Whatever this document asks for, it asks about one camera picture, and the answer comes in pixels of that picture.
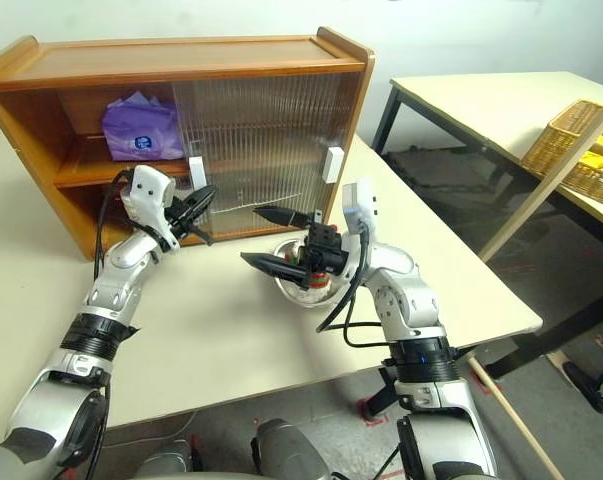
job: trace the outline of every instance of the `wooden cabinet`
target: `wooden cabinet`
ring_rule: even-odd
[[[217,240],[273,233],[281,228],[253,206],[329,212],[337,192],[321,178],[326,152],[347,153],[373,63],[369,49],[323,27],[289,37],[26,37],[0,53],[0,127],[86,257],[106,185],[133,165],[112,161],[101,120],[135,91],[176,104],[184,156],[201,155],[219,187],[202,228]],[[185,159],[148,163],[189,175]],[[116,217],[106,248],[126,233]]]

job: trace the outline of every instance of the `white wall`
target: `white wall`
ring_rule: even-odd
[[[331,26],[374,49],[359,122],[374,135],[393,76],[569,70],[603,83],[603,0],[0,0],[0,48],[39,41],[304,34]],[[445,134],[402,109],[389,147]]]

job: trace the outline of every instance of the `wooden shelf board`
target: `wooden shelf board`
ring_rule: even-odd
[[[0,92],[364,69],[310,36],[41,43],[0,70]]]
[[[316,162],[316,157],[308,153],[306,164]],[[169,176],[189,175],[190,169],[184,159],[178,160],[151,160],[147,162],[115,162],[112,160],[108,144],[104,137],[81,136],[75,141],[65,162],[57,172],[54,185],[57,188],[85,187],[89,185],[105,185],[110,183],[119,171],[125,168],[134,168],[140,163],[150,165]],[[206,174],[229,173],[244,169],[242,162],[215,161],[206,164]],[[258,165],[250,164],[249,169],[280,166],[273,160],[263,159]]]

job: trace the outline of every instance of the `yellow object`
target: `yellow object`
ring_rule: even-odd
[[[603,145],[603,135],[599,136],[597,143],[599,145]],[[601,170],[603,168],[603,155],[593,152],[585,152],[579,162],[590,168],[594,168],[595,170]]]

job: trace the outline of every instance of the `white bowl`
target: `white bowl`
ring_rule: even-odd
[[[277,257],[285,258],[286,253],[290,253],[292,251],[292,246],[296,243],[296,241],[297,240],[286,240],[274,249],[273,254]],[[333,305],[337,303],[348,290],[347,283],[344,284],[339,280],[335,280],[334,277],[331,277],[328,296],[320,302],[311,302],[308,301],[308,299],[304,298],[305,290],[302,290],[295,283],[289,282],[287,280],[281,280],[280,278],[276,277],[274,281],[276,282],[277,286],[279,287],[279,290],[281,290],[281,293],[283,293],[283,296],[285,298],[305,308],[315,308],[323,307],[326,305]]]

